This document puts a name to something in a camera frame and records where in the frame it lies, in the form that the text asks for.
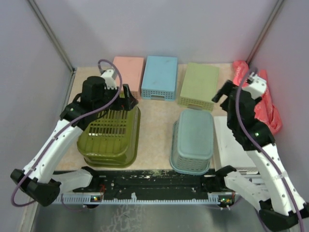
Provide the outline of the light green perforated tray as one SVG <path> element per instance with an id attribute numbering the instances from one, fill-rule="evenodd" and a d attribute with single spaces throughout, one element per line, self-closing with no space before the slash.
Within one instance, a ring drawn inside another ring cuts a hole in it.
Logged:
<path id="1" fill-rule="evenodd" d="M 212 98 L 217 90 L 219 68 L 190 62 L 187 65 L 183 84 L 178 97 L 178 104 L 182 107 L 212 111 Z"/>

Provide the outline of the blue perforated tray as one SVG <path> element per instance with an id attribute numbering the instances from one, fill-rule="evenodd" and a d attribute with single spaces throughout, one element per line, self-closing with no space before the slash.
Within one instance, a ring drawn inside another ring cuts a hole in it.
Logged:
<path id="1" fill-rule="evenodd" d="M 165 101 L 176 99 L 178 58 L 148 56 L 141 85 L 141 97 L 159 97 Z"/>

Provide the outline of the pink perforated tray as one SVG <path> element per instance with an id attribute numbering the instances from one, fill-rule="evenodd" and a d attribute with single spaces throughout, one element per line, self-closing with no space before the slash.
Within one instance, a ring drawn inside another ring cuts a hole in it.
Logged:
<path id="1" fill-rule="evenodd" d="M 114 58 L 113 64 L 122 75 L 123 84 L 128 84 L 133 97 L 139 100 L 145 66 L 144 58 L 117 56 Z"/>

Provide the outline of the olive green plastic tub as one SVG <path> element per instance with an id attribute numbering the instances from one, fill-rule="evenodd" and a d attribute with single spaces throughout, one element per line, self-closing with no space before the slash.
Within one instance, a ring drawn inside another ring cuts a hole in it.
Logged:
<path id="1" fill-rule="evenodd" d="M 77 140 L 77 149 L 93 167 L 125 168 L 136 159 L 140 109 L 109 111 L 89 124 Z"/>

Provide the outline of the white perforated tray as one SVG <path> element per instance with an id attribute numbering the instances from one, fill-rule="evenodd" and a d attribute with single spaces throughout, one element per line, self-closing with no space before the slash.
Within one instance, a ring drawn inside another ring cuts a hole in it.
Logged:
<path id="1" fill-rule="evenodd" d="M 257 167 L 227 127 L 227 117 L 215 116 L 213 121 L 215 170 L 230 165 L 242 174 L 258 174 Z"/>

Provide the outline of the teal perforated basket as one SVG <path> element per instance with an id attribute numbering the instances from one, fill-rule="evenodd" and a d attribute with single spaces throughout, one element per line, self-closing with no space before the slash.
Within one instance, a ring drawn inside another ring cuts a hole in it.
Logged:
<path id="1" fill-rule="evenodd" d="M 185 109 L 173 125 L 170 165 L 180 174 L 203 175 L 211 165 L 214 146 L 213 116 Z"/>

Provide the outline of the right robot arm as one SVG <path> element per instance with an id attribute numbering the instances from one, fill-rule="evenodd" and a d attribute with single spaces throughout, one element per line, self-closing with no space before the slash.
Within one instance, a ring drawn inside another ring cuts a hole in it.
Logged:
<path id="1" fill-rule="evenodd" d="M 280 232 L 298 225 L 303 232 L 303 220 L 309 217 L 309 204 L 294 188 L 269 127 L 255 118 L 254 108 L 265 90 L 266 84 L 262 81 L 251 81 L 241 88 L 228 80 L 212 101 L 218 102 L 223 95 L 227 97 L 220 105 L 227 112 L 227 127 L 256 165 L 266 190 L 231 165 L 216 171 L 215 184 L 219 190 L 232 190 L 250 203 L 270 231 Z"/>

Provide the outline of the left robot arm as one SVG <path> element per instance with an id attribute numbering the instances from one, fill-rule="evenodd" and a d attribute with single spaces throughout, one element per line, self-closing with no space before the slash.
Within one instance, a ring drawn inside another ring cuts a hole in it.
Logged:
<path id="1" fill-rule="evenodd" d="M 55 168 L 71 144 L 90 123 L 99 119 L 99 113 L 109 110 L 130 111 L 138 100 L 133 97 L 128 84 L 108 88 L 107 78 L 88 77 L 77 94 L 60 115 L 57 125 L 44 146 L 23 169 L 14 169 L 10 175 L 16 189 L 22 190 L 41 206 L 49 206 L 58 196 L 78 189 L 98 190 L 100 179 L 90 167 L 64 174 L 55 174 Z"/>

